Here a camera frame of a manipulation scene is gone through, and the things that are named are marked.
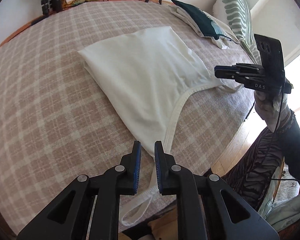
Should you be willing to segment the right forearm in dark sleeve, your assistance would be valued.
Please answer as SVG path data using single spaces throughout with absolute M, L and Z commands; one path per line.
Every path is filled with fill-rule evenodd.
M 300 182 L 300 127 L 292 110 L 285 124 L 276 132 L 276 136 L 290 175 Z

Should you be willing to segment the right hand in white glove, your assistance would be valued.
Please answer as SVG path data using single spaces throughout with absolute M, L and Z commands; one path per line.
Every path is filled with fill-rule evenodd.
M 280 94 L 273 100 L 269 100 L 267 94 L 254 91 L 254 98 L 257 114 L 266 122 L 272 133 L 285 126 L 291 114 L 287 105 L 287 94 Z

